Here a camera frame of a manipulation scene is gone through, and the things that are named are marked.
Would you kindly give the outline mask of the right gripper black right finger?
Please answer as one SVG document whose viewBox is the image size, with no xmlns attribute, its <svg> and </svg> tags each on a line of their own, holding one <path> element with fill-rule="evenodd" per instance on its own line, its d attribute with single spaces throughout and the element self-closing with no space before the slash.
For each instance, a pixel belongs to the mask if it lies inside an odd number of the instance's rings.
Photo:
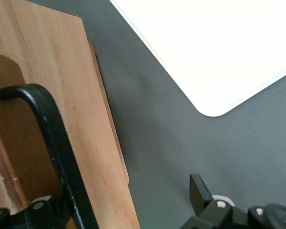
<svg viewBox="0 0 286 229">
<path fill-rule="evenodd" d="M 248 215 L 224 199 L 215 199 L 199 174 L 191 174 L 189 197 L 194 216 L 183 229 L 251 229 Z"/>
</svg>

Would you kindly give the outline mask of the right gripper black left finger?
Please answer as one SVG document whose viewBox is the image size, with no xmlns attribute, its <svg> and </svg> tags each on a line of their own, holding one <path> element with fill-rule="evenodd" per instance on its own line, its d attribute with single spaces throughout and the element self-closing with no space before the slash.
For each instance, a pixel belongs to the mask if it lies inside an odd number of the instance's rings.
<svg viewBox="0 0 286 229">
<path fill-rule="evenodd" d="M 18 213 L 0 208 L 0 229 L 65 229 L 72 217 L 71 196 L 69 187 L 61 187 L 48 200 L 36 200 Z"/>
</svg>

